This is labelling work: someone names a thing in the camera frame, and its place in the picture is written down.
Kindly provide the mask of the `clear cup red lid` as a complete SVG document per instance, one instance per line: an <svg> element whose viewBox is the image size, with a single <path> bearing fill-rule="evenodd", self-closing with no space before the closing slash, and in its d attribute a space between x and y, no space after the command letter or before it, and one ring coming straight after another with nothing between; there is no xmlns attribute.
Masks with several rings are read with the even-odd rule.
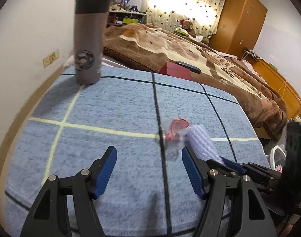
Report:
<svg viewBox="0 0 301 237"><path fill-rule="evenodd" d="M168 119L161 124L160 129L167 161L174 162L179 158L189 126L189 122L183 118Z"/></svg>

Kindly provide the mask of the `white trash bin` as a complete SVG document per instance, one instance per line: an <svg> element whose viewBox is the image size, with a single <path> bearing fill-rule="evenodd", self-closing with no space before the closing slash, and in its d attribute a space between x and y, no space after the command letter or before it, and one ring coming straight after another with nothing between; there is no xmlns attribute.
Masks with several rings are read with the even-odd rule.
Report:
<svg viewBox="0 0 301 237"><path fill-rule="evenodd" d="M279 146L274 146L269 154L270 168L272 170L281 173L283 167L285 166L285 163L286 163L285 152Z"/></svg>

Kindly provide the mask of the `wooden bed headboard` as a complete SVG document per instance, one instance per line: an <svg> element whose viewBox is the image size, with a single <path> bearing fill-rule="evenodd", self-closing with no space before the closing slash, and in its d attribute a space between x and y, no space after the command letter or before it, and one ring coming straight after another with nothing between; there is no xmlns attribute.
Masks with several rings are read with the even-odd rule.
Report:
<svg viewBox="0 0 301 237"><path fill-rule="evenodd" d="M282 97L288 110L288 119L300 116L301 97L293 86L274 67L263 59L256 59L248 55L245 60L247 60L269 86Z"/></svg>

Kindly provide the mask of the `blue checked tablecloth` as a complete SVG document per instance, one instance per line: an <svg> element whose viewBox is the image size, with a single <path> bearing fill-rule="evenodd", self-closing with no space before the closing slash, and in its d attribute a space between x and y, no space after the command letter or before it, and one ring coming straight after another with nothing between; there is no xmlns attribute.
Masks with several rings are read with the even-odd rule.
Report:
<svg viewBox="0 0 301 237"><path fill-rule="evenodd" d="M43 96L15 148L5 190L9 234L20 235L47 176L73 176L114 146L115 168L95 202L106 235L191 236L204 202L181 149L162 145L159 136L178 118L202 125L221 157L268 166L246 114L225 91L115 67L81 87L68 70Z"/></svg>

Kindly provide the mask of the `black phone on bed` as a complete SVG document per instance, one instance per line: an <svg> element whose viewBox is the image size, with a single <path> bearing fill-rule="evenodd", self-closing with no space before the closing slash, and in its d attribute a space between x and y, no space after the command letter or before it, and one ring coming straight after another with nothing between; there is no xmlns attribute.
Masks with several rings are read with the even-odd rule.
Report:
<svg viewBox="0 0 301 237"><path fill-rule="evenodd" d="M179 65L179 66L182 66L182 67L184 67L186 69L189 69L191 72L194 72L196 74L200 74L201 73L201 70L198 67L190 65L188 63L181 62L181 61L176 61L176 64Z"/></svg>

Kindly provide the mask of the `red box on bed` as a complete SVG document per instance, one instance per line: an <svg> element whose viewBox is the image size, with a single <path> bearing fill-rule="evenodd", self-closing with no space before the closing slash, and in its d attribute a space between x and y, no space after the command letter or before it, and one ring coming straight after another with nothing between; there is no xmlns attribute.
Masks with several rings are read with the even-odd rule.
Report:
<svg viewBox="0 0 301 237"><path fill-rule="evenodd" d="M173 62L166 62L159 70L159 74L173 76L184 80L192 80L191 71Z"/></svg>

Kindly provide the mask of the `orange wooden wardrobe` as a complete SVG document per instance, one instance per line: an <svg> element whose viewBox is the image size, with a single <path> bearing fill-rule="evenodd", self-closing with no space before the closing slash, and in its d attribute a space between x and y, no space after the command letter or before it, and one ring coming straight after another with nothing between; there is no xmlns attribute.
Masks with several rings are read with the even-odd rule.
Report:
<svg viewBox="0 0 301 237"><path fill-rule="evenodd" d="M242 58L253 50L265 22L267 9L259 0L225 0L217 33L208 46Z"/></svg>

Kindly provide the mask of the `brown teddy bear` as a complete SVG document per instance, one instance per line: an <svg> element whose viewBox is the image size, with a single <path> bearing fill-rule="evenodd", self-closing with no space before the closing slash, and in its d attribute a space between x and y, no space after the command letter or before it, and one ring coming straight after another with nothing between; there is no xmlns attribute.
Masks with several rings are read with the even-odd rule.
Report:
<svg viewBox="0 0 301 237"><path fill-rule="evenodd" d="M181 27L184 30L186 30L190 36L192 37L196 36L196 32L194 31L193 28L193 23L189 19L181 20Z"/></svg>

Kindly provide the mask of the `brown blanket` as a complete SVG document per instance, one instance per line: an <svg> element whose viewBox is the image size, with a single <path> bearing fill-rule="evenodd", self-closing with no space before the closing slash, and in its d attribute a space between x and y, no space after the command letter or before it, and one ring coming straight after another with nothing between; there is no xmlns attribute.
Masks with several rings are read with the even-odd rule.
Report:
<svg viewBox="0 0 301 237"><path fill-rule="evenodd" d="M205 44L196 44L164 29L145 24L110 26L105 30L103 53L130 69L158 73L166 62L184 62L201 73L193 81L232 94L258 137L280 140L287 124L282 97L243 62L223 57Z"/></svg>

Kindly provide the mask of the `heart pattern curtain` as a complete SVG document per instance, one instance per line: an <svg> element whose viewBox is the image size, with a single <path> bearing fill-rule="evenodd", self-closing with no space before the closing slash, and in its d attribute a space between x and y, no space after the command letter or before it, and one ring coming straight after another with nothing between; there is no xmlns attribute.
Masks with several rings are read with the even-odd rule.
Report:
<svg viewBox="0 0 301 237"><path fill-rule="evenodd" d="M174 31L182 20L193 24L194 32L207 38L217 33L225 0L147 0L147 23Z"/></svg>

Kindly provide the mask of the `grey thermos bottle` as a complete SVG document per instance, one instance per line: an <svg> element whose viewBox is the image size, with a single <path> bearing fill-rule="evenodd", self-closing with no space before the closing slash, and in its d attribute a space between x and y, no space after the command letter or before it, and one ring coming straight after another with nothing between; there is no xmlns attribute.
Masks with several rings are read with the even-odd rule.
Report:
<svg viewBox="0 0 301 237"><path fill-rule="evenodd" d="M93 85L101 77L104 32L111 0L75 0L74 65L77 83Z"/></svg>

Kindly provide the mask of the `wall power socket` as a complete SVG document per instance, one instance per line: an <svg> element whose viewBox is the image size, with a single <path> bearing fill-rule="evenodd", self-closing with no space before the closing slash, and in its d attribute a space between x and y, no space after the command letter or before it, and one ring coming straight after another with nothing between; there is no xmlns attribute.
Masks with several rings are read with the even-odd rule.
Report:
<svg viewBox="0 0 301 237"><path fill-rule="evenodd" d="M43 66L47 67L58 59L59 59L59 50L56 50L55 52L43 58Z"/></svg>

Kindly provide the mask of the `white wall shelf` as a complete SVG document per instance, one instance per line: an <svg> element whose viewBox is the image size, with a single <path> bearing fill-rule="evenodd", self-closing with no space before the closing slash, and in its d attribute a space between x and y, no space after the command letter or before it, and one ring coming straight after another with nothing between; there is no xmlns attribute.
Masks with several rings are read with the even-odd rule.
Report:
<svg viewBox="0 0 301 237"><path fill-rule="evenodd" d="M136 11L109 11L107 19L107 27L117 26L121 27L128 24L145 24L147 15Z"/></svg>

